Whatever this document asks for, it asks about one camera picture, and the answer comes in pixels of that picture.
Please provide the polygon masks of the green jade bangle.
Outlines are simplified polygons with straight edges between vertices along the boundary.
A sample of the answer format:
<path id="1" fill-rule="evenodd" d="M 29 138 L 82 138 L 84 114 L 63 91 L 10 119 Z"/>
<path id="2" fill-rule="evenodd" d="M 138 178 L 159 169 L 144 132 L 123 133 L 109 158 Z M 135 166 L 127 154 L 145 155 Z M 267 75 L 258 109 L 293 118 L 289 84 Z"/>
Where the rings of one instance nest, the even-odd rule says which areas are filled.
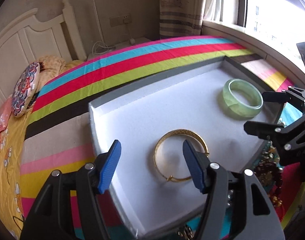
<path id="1" fill-rule="evenodd" d="M 263 108 L 260 91 L 242 79 L 228 80 L 223 86 L 222 95 L 227 108 L 242 118 L 254 118 Z"/>

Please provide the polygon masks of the gold bangle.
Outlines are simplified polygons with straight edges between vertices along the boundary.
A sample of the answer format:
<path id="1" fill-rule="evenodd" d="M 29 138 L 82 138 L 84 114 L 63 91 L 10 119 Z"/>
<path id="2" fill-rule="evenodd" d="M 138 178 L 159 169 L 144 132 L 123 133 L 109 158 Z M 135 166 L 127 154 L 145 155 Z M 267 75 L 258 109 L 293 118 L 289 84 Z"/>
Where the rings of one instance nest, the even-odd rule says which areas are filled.
<path id="1" fill-rule="evenodd" d="M 179 183 L 191 180 L 180 146 L 185 140 L 197 145 L 206 156 L 210 155 L 206 142 L 197 133 L 183 128 L 167 132 L 158 140 L 152 152 L 154 168 L 167 182 Z"/>

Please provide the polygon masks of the grey jewelry tray box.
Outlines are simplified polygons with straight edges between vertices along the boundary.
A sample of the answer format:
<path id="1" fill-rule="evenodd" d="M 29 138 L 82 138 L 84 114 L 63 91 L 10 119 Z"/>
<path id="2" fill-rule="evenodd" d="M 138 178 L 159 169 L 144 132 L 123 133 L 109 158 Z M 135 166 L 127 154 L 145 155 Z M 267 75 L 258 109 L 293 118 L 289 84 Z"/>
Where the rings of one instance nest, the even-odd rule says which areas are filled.
<path id="1" fill-rule="evenodd" d="M 189 177 L 185 140 L 228 171 L 251 167 L 259 155 L 263 140 L 246 134 L 246 119 L 224 102 L 223 88 L 233 79 L 271 90 L 244 65 L 220 57 L 139 79 L 89 103 L 95 154 L 121 144 L 109 191 L 133 237 L 163 236 L 203 210 L 206 196 Z"/>

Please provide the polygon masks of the striped colourful blanket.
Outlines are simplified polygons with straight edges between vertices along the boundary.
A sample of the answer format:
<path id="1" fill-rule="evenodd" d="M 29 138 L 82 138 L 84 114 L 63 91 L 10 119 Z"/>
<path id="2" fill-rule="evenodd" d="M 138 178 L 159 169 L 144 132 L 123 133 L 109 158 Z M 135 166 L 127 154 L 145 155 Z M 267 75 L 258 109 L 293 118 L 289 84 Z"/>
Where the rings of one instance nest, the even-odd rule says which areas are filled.
<path id="1" fill-rule="evenodd" d="M 135 80 L 189 63 L 229 57 L 275 91 L 295 82 L 276 59 L 218 36 L 167 38 L 101 55 L 65 70 L 37 92 L 21 154 L 23 220 L 53 170 L 77 171 L 94 160 L 88 103 Z"/>

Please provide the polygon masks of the yellow floral bedsheet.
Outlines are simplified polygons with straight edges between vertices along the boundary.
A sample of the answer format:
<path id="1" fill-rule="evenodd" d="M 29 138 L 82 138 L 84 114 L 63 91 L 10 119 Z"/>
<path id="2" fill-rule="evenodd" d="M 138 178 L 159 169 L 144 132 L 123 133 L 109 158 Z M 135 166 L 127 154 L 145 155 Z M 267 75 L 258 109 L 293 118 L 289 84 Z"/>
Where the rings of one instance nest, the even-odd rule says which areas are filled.
<path id="1" fill-rule="evenodd" d="M 25 215 L 51 170 L 78 170 L 93 158 L 89 139 L 77 129 L 86 128 L 87 115 L 64 122 L 61 128 L 39 134 L 24 143 L 32 107 L 19 118 L 10 116 L 0 133 L 0 220 L 19 239 Z"/>

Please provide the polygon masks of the white nightstand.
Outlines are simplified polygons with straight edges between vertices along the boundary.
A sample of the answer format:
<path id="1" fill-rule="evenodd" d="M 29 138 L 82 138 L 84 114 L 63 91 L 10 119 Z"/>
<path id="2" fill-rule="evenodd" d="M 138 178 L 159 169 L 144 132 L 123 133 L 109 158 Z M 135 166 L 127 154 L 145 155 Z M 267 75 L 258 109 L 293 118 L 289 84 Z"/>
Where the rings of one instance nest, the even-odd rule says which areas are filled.
<path id="1" fill-rule="evenodd" d="M 146 37 L 140 37 L 140 38 L 132 39 L 131 41 L 121 42 L 116 45 L 110 46 L 109 48 L 104 47 L 103 45 L 99 45 L 99 43 L 96 43 L 93 45 L 92 52 L 88 55 L 87 61 L 94 59 L 98 56 L 107 54 L 109 52 L 113 52 L 115 50 L 120 50 L 127 47 L 133 47 L 134 45 L 142 44 L 145 42 L 150 42 L 150 39 Z"/>

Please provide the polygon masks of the embroidered round pillow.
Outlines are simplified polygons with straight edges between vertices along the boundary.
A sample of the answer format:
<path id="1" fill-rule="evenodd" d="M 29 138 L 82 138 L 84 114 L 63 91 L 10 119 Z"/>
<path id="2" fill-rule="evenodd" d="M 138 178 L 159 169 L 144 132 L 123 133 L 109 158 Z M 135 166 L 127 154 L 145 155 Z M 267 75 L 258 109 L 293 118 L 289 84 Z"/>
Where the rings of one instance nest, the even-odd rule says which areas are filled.
<path id="1" fill-rule="evenodd" d="M 31 102 L 40 79 L 41 63 L 29 64 L 20 75 L 11 98 L 12 113 L 15 117 L 21 117 Z"/>

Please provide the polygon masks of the beige plush blanket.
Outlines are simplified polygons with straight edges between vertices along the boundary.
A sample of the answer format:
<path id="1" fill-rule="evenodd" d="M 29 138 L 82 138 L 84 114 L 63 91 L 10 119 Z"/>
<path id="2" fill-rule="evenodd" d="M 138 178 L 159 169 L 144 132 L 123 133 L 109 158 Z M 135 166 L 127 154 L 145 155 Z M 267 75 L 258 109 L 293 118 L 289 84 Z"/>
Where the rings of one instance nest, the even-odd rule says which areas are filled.
<path id="1" fill-rule="evenodd" d="M 48 81 L 57 77 L 66 61 L 55 55 L 43 56 L 38 59 L 41 64 L 39 86 L 43 87 Z"/>

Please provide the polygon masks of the striped patterned curtain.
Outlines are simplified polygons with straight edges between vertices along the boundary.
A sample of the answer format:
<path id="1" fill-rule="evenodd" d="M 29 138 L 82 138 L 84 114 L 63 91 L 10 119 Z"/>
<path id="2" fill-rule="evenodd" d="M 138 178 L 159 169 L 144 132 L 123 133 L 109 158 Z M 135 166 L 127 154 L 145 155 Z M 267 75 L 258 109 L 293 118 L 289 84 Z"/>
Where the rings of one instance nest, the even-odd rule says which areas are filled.
<path id="1" fill-rule="evenodd" d="M 201 35 L 204 20 L 219 20 L 223 0 L 160 0 L 161 39 Z"/>

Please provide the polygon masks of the white wooden headboard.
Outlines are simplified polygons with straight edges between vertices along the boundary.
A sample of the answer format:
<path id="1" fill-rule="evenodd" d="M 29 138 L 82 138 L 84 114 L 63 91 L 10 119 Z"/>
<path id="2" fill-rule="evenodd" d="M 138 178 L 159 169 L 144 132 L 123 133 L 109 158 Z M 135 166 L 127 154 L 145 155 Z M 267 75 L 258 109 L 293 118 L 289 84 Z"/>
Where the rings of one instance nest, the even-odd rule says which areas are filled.
<path id="1" fill-rule="evenodd" d="M 12 93 L 18 77 L 29 63 L 44 55 L 72 61 L 87 59 L 70 0 L 62 0 L 62 14 L 41 22 L 38 9 L 31 9 L 11 21 L 0 32 L 0 106 Z"/>

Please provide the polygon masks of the window frame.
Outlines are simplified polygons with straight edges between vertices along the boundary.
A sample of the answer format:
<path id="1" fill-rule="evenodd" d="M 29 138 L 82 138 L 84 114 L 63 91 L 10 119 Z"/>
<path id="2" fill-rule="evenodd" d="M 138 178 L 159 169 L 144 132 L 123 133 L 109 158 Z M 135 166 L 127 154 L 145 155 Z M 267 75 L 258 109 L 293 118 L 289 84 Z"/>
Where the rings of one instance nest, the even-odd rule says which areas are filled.
<path id="1" fill-rule="evenodd" d="M 297 44 L 305 42 L 305 0 L 216 0 L 203 33 L 236 41 L 300 87 L 305 66 Z"/>

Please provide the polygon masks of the wall power outlet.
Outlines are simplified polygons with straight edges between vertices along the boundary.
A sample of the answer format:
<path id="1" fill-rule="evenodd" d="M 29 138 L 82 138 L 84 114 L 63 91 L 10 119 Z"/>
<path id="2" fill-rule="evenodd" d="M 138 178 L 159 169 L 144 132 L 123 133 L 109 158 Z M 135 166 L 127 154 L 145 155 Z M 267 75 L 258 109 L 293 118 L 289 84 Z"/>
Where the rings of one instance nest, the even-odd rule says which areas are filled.
<path id="1" fill-rule="evenodd" d="M 110 18 L 110 26 L 116 27 L 119 25 L 130 24 L 132 23 L 132 18 L 130 14 L 113 16 Z"/>

